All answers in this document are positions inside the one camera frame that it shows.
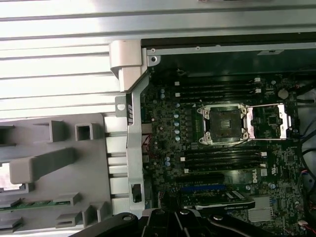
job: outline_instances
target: cpu socket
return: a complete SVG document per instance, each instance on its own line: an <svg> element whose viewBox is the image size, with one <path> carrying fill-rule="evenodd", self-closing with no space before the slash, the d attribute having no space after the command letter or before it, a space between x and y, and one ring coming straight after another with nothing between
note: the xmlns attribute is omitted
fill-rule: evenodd
<svg viewBox="0 0 316 237"><path fill-rule="evenodd" d="M253 108L277 106L278 116L282 120L280 137L256 138L254 132ZM284 104L248 106L244 104L206 105L197 109L204 117L204 136L199 142L205 145L237 144L245 140L284 140L290 127L290 116L285 113Z"/></svg>

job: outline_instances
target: motherboard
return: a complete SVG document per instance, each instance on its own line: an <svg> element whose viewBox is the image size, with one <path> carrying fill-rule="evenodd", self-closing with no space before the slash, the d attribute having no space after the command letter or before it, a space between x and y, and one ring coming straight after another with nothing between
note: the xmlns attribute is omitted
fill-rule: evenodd
<svg viewBox="0 0 316 237"><path fill-rule="evenodd" d="M225 212L276 234L300 234L295 87L282 74L152 75L141 96L152 207L168 191L202 215Z"/></svg>

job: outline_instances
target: blue pcie slot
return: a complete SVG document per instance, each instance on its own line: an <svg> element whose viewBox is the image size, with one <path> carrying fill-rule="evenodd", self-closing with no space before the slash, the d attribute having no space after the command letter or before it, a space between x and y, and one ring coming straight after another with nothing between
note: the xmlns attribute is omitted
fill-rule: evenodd
<svg viewBox="0 0 316 237"><path fill-rule="evenodd" d="M189 186L181 188L182 192L194 192L201 190L225 190L226 185L224 184L216 184L216 185L203 185L203 186Z"/></svg>

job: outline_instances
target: black ram slot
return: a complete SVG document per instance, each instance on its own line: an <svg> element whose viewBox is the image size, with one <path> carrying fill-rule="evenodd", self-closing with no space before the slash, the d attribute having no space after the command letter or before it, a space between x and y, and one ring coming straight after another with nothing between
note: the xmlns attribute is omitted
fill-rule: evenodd
<svg viewBox="0 0 316 237"><path fill-rule="evenodd" d="M203 101L205 102L218 102L218 101L244 101L244 100L254 100L259 98L258 93L244 94L244 95L220 95L218 97L204 96L204 97L190 97L190 98L181 98L180 103L196 103Z"/></svg>
<svg viewBox="0 0 316 237"><path fill-rule="evenodd" d="M209 149L203 149L203 150L186 150L184 151L184 156L188 155L201 155L201 154L208 154L208 153L215 153L215 152L220 152L226 148L209 148ZM259 146L239 146L239 147L233 147L230 148L227 151L223 151L221 153L215 153L216 154L231 154L233 152L260 152L260 147Z"/></svg>
<svg viewBox="0 0 316 237"><path fill-rule="evenodd" d="M260 164L258 160L246 160L246 159L232 159L222 162L207 162L207 163L186 163L184 166L186 169L196 167L220 167L226 165L244 165L244 164Z"/></svg>
<svg viewBox="0 0 316 237"><path fill-rule="evenodd" d="M218 97L218 96L233 96L233 95L244 95L251 94L248 90L216 90L216 91L201 91L200 93L181 93L181 98L191 97Z"/></svg>
<svg viewBox="0 0 316 237"><path fill-rule="evenodd" d="M180 84L179 86L190 86L190 85L208 85L208 84L248 84L248 83L255 83L254 76L225 76L225 77L181 77L173 78L173 81L178 81Z"/></svg>
<svg viewBox="0 0 316 237"><path fill-rule="evenodd" d="M195 156L212 156L212 157L221 157L221 156L224 156L224 155L237 155L237 154L259 154L260 151L257 150L257 149L252 149L252 148L249 148L247 150L227 150L227 151L224 151L224 152L220 152L219 151L212 151L212 152L194 152L194 153L186 153L185 154L185 157L195 157Z"/></svg>
<svg viewBox="0 0 316 237"><path fill-rule="evenodd" d="M257 87L254 85L206 85L204 87L196 87L196 86L189 86L189 87L176 87L176 92L180 93L196 93L196 92L208 92L208 91L252 91L255 90Z"/></svg>
<svg viewBox="0 0 316 237"><path fill-rule="evenodd" d="M208 157L208 158L203 158L203 157L196 157L196 158L191 158L191 159L188 159L186 158L185 160L185 163L212 163L212 162L218 162L219 160L222 160L222 161L230 161L230 160L235 160L235 159L261 159L261 156L260 155L256 155L256 154L252 154L252 155L248 155L248 156L245 156L245 155L233 155L233 156L222 156L222 157L215 157L215 158L211 158L211 157Z"/></svg>
<svg viewBox="0 0 316 237"><path fill-rule="evenodd" d="M237 164L237 165L226 164L225 166L192 167L192 168L188 168L187 173L195 174L195 173L208 173L208 172L220 172L220 171L241 170L241 169L258 169L258 168L262 168L259 163Z"/></svg>

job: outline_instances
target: white connector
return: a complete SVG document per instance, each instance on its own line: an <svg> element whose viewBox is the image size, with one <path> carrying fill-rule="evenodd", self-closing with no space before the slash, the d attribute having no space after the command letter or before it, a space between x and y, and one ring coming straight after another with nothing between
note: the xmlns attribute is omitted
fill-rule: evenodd
<svg viewBox="0 0 316 237"><path fill-rule="evenodd" d="M308 225L308 223L304 220L298 221L297 224L299 224L299 226L307 226Z"/></svg>

